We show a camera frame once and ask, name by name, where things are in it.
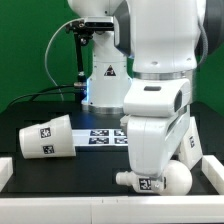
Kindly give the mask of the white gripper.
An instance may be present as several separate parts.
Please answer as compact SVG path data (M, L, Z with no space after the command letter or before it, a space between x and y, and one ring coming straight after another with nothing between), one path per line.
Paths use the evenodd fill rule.
M191 84L186 78L165 81L135 78L124 99L131 170L158 178L173 156L190 123ZM162 177L162 191L167 187Z

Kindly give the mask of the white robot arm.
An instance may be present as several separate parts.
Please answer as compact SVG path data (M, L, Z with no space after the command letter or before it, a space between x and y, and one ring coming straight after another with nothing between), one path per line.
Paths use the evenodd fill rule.
M223 40L224 0L67 0L94 40L82 107L122 113L130 168L116 181L137 192L185 195L196 149L192 77Z

